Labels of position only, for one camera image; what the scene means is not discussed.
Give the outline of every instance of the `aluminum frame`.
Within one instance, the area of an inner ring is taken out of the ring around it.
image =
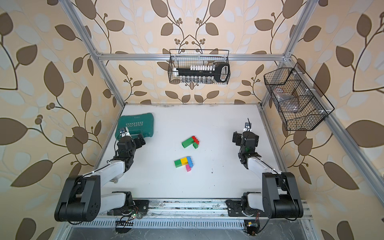
[[[100,70],[106,84],[111,89],[111,92],[116,97],[117,103],[124,107],[125,101],[123,100],[123,97],[121,96],[118,88],[116,87],[112,77],[110,76],[107,67],[105,64],[98,58],[96,55],[96,48],[92,43],[91,38],[89,37],[87,30],[85,30],[85,27],[83,26],[83,23],[81,22],[79,16],[77,15],[72,2],[70,0],[59,0],[64,12],[67,14],[68,18],[70,19],[71,23],[73,24],[74,28],[76,29],[77,33],[79,34],[79,37],[83,41],[86,49],[88,50],[89,54],[91,55],[91,58],[93,59],[94,63],[96,64],[97,68]]]

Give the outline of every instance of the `wire basket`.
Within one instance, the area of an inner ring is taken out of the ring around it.
[[[293,68],[279,68],[264,75],[265,86],[287,131],[311,131],[334,110],[309,75],[314,85],[308,87],[305,84],[300,75],[305,73],[296,64]],[[313,91],[324,96],[328,106],[324,106]]]
[[[172,84],[228,84],[228,50],[170,49],[168,77]]]

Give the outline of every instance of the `lego brick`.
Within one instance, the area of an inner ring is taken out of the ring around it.
[[[188,165],[189,165],[190,167],[193,167],[193,163],[192,163],[192,159],[191,159],[191,157],[187,157],[187,160],[188,160]]]
[[[184,165],[187,165],[188,164],[188,159],[186,157],[180,159],[181,161],[181,164],[184,166]]]
[[[183,145],[183,147],[186,148],[194,142],[195,141],[193,140],[193,138],[190,137],[187,140],[185,140],[184,142],[182,142],[181,145]]]
[[[179,159],[179,160],[176,160],[176,161],[175,161],[175,167],[181,167],[181,166],[183,166],[183,165],[181,164],[180,159]]]
[[[197,143],[197,145],[200,143],[200,142],[197,140],[197,138],[196,138],[195,136],[192,136],[192,139],[193,139],[193,141],[194,141],[195,143]]]

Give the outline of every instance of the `leaf pattern wallpaper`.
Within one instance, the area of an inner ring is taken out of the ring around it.
[[[226,49],[281,54],[303,0],[72,0],[102,53]]]
[[[261,102],[263,75],[276,65],[233,61],[228,84],[170,83],[167,62],[109,61],[107,68],[127,104],[245,104]]]
[[[93,169],[121,108],[58,1],[0,1],[0,22],[0,232],[47,240],[66,178]]]
[[[381,174],[383,11],[378,0],[320,0],[293,54]],[[286,131],[272,101],[265,109],[318,233],[325,240],[382,238],[384,209],[327,125]],[[367,221],[355,217],[356,206]]]

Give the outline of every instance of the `green lego brick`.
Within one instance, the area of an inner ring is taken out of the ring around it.
[[[195,141],[193,140],[193,138],[190,137],[187,140],[185,140],[184,142],[182,142],[181,145],[183,145],[183,147],[186,148],[194,142]]]
[[[179,159],[179,160],[176,160],[175,161],[175,167],[181,167],[182,166],[182,164],[181,164],[181,160]]]

